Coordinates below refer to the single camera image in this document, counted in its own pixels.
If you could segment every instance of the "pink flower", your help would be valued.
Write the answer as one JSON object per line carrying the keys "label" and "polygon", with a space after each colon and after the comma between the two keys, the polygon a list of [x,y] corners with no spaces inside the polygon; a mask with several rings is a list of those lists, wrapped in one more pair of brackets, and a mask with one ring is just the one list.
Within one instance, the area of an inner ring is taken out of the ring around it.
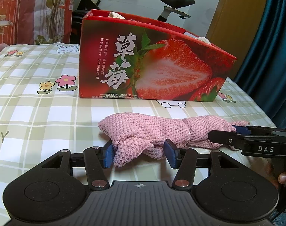
{"label": "pink flower", "polygon": [[55,82],[58,83],[59,87],[63,87],[65,85],[75,85],[76,77],[75,76],[67,76],[63,75],[59,79],[57,79]]}
{"label": "pink flower", "polygon": [[221,97],[222,99],[227,99],[227,97],[221,92],[218,93],[218,96]]}

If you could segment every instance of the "red cardboard box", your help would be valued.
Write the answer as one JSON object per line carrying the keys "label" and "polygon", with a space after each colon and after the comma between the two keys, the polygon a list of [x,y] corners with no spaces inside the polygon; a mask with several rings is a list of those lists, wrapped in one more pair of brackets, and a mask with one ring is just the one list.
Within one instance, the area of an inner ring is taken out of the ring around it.
{"label": "red cardboard box", "polygon": [[185,29],[136,15],[83,19],[79,57],[81,98],[212,102],[236,58],[185,35]]}

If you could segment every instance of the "wooden door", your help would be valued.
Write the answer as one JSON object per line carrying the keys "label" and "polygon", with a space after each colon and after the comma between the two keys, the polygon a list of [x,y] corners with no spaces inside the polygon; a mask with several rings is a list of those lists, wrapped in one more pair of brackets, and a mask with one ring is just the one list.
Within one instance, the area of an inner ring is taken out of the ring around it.
{"label": "wooden door", "polygon": [[219,0],[207,38],[237,57],[229,77],[238,72],[257,32],[266,0]]}

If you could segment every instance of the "cartoon animal print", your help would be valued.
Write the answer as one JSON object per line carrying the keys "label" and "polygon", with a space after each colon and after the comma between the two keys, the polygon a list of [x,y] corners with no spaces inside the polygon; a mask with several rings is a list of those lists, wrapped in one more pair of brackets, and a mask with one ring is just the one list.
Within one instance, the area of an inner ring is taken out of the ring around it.
{"label": "cartoon animal print", "polygon": [[79,48],[78,45],[72,45],[72,46],[64,46],[61,44],[57,44],[58,49],[56,50],[59,54],[69,53],[69,52],[78,52]]}
{"label": "cartoon animal print", "polygon": [[176,101],[176,100],[156,100],[164,108],[171,108],[171,106],[179,106],[180,108],[186,107],[185,101]]}
{"label": "cartoon animal print", "polygon": [[4,57],[12,56],[17,52],[18,52],[18,50],[12,50],[12,51],[8,52],[6,55],[4,55]]}

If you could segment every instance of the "metal screw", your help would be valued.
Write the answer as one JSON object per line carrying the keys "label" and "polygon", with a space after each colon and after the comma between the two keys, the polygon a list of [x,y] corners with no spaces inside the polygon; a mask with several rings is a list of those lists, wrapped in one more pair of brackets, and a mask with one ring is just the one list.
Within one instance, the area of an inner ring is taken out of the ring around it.
{"label": "metal screw", "polygon": [[106,181],[104,181],[104,180],[101,180],[101,179],[97,179],[97,180],[94,180],[93,182],[92,182],[92,185],[94,186],[94,187],[97,187],[97,188],[103,188],[103,187],[105,187],[106,186]]}
{"label": "metal screw", "polygon": [[188,187],[190,183],[185,179],[179,179],[175,181],[174,184],[178,187]]}

